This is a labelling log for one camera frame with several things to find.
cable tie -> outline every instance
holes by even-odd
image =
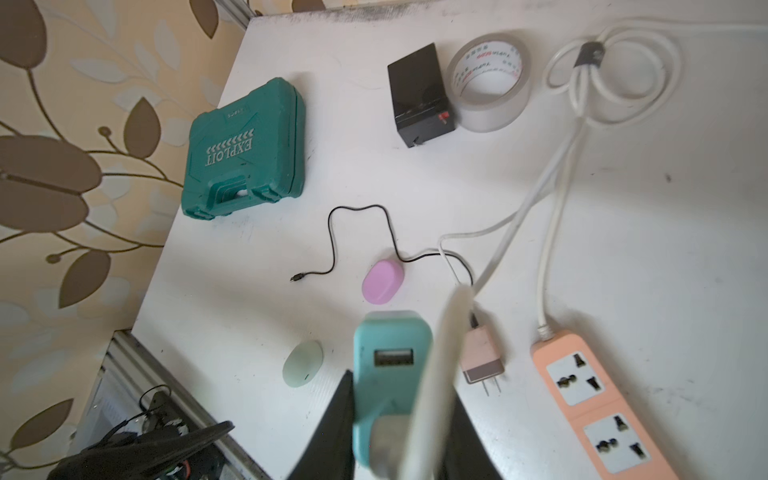
[[[588,41],[581,46],[574,68],[581,67],[582,65],[594,65],[600,68],[604,57],[605,45],[601,41]]]

usb port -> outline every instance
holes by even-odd
[[[374,350],[373,365],[375,366],[413,365],[413,349]]]

pink soap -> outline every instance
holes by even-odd
[[[406,277],[402,265],[396,260],[380,260],[362,281],[362,296],[374,305],[389,302]]]

white cable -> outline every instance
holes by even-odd
[[[594,41],[598,41],[603,44],[605,51],[613,48],[614,46],[621,45],[631,48],[640,54],[642,54],[652,65],[654,73],[654,81],[651,87],[642,94],[618,94],[611,90],[602,78],[600,68],[596,65],[580,65],[574,67],[571,71],[571,76],[568,82],[564,84],[552,84],[550,76],[555,65],[568,53],[578,50],[581,46],[588,42],[593,41],[590,38],[581,38],[568,42],[563,48],[555,52],[551,60],[547,63],[544,69],[544,75],[542,78],[542,84],[544,88],[549,90],[552,94],[568,93],[568,100],[571,104],[577,121],[571,133],[566,137],[565,141],[561,144],[558,151],[550,160],[549,164],[538,178],[537,183],[528,192],[520,209],[512,215],[506,217],[504,220],[498,222],[484,230],[480,230],[472,233],[452,233],[443,235],[438,241],[438,251],[442,255],[446,264],[448,264],[452,275],[457,283],[459,283],[458,275],[453,269],[453,266],[448,261],[448,257],[442,248],[444,240],[455,238],[474,238],[486,235],[493,231],[498,230],[504,225],[510,223],[507,233],[496,249],[494,256],[488,262],[487,267],[483,271],[482,275],[475,283],[475,295],[482,289],[482,287],[488,282],[488,279],[493,274],[494,270],[501,262],[509,244],[515,237],[515,234],[520,227],[520,224],[525,219],[531,207],[535,204],[537,197],[541,193],[541,190],[546,185],[549,178],[555,173],[562,165],[562,161],[568,157],[568,153],[573,147],[576,138],[581,131],[583,122],[587,125],[601,130],[612,129],[620,126],[636,123],[643,120],[650,114],[654,113],[674,92],[675,87],[680,81],[680,72],[682,70],[683,60],[680,53],[680,49],[672,42],[668,37],[662,35],[658,31],[678,31],[688,33],[701,33],[701,32],[762,32],[768,31],[768,25],[757,24],[739,24],[739,23],[683,23],[683,22],[669,22],[658,20],[646,20],[638,18],[629,18],[621,20],[612,24],[604,29]],[[669,55],[671,64],[665,65],[662,57],[651,47],[666,51]],[[617,104],[626,108],[633,108],[633,112],[627,117],[618,120],[609,120],[598,117],[596,114],[588,111],[589,95],[592,88],[606,101],[613,104]],[[538,278],[537,278],[537,318],[539,325],[539,333],[542,339],[549,339],[552,336],[552,330],[547,323],[545,312],[545,285],[547,279],[547,269],[551,250],[554,246],[554,240],[557,236],[558,226],[562,217],[563,209],[565,207],[565,200],[568,196],[568,189],[570,186],[572,171],[575,166],[576,159],[568,161],[566,168],[558,177],[558,185],[556,187],[557,197],[555,200],[555,206],[551,214],[549,221],[549,227],[547,230],[547,236],[544,246],[541,251],[541,257],[539,259],[538,266]]]
[[[442,312],[416,393],[397,480],[432,478],[445,453],[456,399],[453,379],[462,354],[473,297],[471,288],[458,285]]]

electrical outlet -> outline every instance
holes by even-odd
[[[616,474],[650,462],[650,452],[627,418],[620,413],[585,426],[584,434],[610,473]]]
[[[605,385],[581,351],[550,363],[547,365],[547,373],[569,406],[577,405],[605,391]]]
[[[603,480],[678,480],[584,339],[561,330],[531,356]]]

